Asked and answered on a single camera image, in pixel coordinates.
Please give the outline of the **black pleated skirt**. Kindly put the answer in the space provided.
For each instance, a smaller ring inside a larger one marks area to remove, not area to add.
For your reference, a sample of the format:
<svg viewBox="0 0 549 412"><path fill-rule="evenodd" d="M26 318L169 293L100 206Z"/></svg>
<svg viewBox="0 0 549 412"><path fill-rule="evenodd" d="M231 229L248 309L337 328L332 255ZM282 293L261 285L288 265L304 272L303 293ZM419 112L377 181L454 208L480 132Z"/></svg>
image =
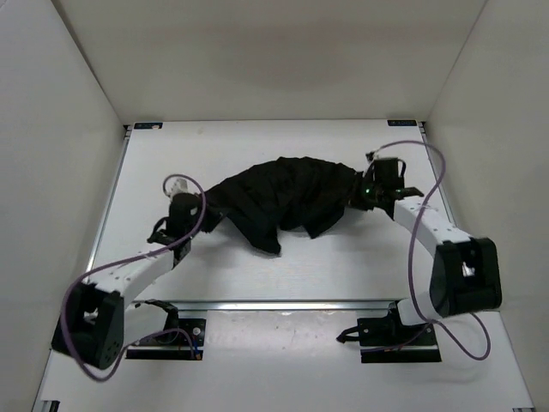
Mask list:
<svg viewBox="0 0 549 412"><path fill-rule="evenodd" d="M278 255L279 230L302 227L310 238L320 236L342 218L362 176L342 163L311 157L254 165L206 191L202 231L211 233L228 219L251 246Z"/></svg>

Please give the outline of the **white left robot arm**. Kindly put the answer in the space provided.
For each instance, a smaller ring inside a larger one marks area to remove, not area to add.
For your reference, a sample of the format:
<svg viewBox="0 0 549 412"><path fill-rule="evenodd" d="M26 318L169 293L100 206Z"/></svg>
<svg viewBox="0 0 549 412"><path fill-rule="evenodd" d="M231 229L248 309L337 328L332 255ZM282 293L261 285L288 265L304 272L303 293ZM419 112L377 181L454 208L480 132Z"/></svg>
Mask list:
<svg viewBox="0 0 549 412"><path fill-rule="evenodd" d="M190 252L206 214L204 194L179 193L136 256L105 264L75 281L65 293L52 349L71 357L84 373L116 369L124 351L141 340L188 337L175 305L138 295L173 271Z"/></svg>

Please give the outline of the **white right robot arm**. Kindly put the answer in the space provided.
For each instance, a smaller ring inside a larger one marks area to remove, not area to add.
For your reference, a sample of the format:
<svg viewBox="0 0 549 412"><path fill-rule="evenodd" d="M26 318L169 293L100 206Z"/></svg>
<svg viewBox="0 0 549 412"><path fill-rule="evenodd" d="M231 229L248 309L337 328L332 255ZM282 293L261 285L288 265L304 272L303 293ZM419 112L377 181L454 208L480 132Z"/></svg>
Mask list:
<svg viewBox="0 0 549 412"><path fill-rule="evenodd" d="M454 226L429 205L422 192L404 185L406 164L398 158L371 162L353 197L356 209L383 210L421 244L433 265L426 290L410 284L410 295L390 304L382 318L362 318L342 331L338 342L401 348L415 344L433 321L498 309L503 300L498 252L494 242Z"/></svg>

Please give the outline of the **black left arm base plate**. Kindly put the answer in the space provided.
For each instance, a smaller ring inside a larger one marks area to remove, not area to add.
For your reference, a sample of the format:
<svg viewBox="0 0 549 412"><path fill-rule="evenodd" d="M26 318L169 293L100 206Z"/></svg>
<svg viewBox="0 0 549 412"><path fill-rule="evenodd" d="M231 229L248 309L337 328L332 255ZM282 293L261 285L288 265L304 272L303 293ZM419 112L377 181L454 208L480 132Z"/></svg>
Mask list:
<svg viewBox="0 0 549 412"><path fill-rule="evenodd" d="M125 358L136 361L201 361L207 329L205 313L180 315L178 327L189 335L190 340L181 332L142 339L127 349Z"/></svg>

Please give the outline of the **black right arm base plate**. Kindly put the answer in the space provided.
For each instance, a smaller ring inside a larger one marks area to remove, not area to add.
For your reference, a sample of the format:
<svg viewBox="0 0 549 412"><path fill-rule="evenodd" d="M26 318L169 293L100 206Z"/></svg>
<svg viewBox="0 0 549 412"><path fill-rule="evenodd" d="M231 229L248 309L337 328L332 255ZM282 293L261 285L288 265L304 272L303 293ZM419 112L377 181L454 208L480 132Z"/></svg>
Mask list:
<svg viewBox="0 0 549 412"><path fill-rule="evenodd" d="M430 324L404 326L400 320L359 318L362 364L423 364L442 361L437 337Z"/></svg>

